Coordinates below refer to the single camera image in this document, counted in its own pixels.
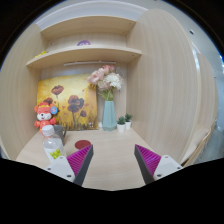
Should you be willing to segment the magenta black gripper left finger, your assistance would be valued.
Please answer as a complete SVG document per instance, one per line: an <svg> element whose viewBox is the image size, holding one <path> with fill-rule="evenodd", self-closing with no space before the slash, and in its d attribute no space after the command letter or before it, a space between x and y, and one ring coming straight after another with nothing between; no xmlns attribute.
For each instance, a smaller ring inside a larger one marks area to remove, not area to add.
<svg viewBox="0 0 224 224"><path fill-rule="evenodd" d="M93 145L89 145L68 157L59 156L45 170L82 186L93 154Z"/></svg>

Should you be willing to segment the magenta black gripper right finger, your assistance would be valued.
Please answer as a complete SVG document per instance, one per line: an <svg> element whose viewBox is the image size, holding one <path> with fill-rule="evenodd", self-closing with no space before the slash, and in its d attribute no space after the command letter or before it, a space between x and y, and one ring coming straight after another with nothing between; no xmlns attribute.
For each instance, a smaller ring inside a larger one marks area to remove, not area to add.
<svg viewBox="0 0 224 224"><path fill-rule="evenodd" d="M134 155L145 184L152 183L182 169L182 166L169 155L160 156L140 145L135 145Z"/></svg>

